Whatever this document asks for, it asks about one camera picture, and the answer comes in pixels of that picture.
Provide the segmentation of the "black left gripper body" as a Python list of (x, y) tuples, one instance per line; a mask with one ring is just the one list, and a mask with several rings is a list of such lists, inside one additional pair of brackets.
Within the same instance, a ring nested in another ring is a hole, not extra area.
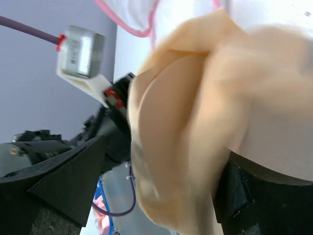
[(83, 130), (69, 141), (49, 130), (25, 131), (12, 140), (12, 160), (28, 167), (78, 147), (97, 136), (103, 136), (102, 171), (130, 161), (130, 130), (126, 118), (127, 96), (133, 73), (128, 73), (104, 90), (105, 105), (83, 124)]

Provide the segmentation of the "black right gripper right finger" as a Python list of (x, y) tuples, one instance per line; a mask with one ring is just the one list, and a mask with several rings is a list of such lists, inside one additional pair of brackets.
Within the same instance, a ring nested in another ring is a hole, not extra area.
[(313, 183), (232, 152), (214, 209), (225, 235), (312, 235)]

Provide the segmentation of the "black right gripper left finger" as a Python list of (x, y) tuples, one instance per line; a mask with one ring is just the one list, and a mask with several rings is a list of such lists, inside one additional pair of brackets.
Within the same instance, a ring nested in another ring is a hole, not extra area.
[(77, 146), (51, 141), (53, 157), (32, 164), (38, 146), (0, 146), (0, 232), (3, 235), (78, 235), (86, 226), (105, 156), (98, 136)]

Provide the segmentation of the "white mesh laundry bag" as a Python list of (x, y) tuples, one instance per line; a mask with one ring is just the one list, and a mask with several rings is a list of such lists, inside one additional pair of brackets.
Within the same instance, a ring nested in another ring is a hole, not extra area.
[(189, 18), (224, 9), (240, 26), (290, 24), (313, 34), (311, 0), (97, 0), (118, 26), (154, 45)]

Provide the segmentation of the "beige bra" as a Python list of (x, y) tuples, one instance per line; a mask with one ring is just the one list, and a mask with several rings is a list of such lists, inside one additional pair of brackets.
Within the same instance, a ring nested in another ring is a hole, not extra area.
[(181, 23), (150, 53), (128, 98), (138, 203), (156, 225), (219, 235), (229, 154), (277, 162), (312, 154), (313, 39), (300, 27), (248, 31), (226, 11)]

